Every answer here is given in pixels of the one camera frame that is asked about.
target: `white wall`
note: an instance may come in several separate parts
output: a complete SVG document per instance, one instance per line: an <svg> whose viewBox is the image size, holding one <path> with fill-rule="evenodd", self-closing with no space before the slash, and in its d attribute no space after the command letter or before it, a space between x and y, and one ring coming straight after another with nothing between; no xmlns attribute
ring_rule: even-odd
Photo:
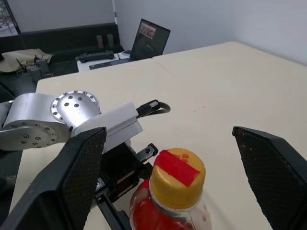
<svg viewBox="0 0 307 230"><path fill-rule="evenodd" d="M8 0L21 32L113 23L112 0Z"/></svg>
<svg viewBox="0 0 307 230"><path fill-rule="evenodd" d="M121 44L141 18L171 30L164 54L239 41L307 64L306 0L114 0Z"/></svg>

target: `red label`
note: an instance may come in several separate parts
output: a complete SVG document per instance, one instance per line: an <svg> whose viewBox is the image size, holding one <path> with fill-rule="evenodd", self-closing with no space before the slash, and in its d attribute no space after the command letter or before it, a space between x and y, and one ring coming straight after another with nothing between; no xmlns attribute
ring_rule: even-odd
<svg viewBox="0 0 307 230"><path fill-rule="evenodd" d="M189 187L200 171L187 164L188 155L183 154L182 158L183 160L180 160L179 156L173 155L167 150L162 150L154 164Z"/></svg>

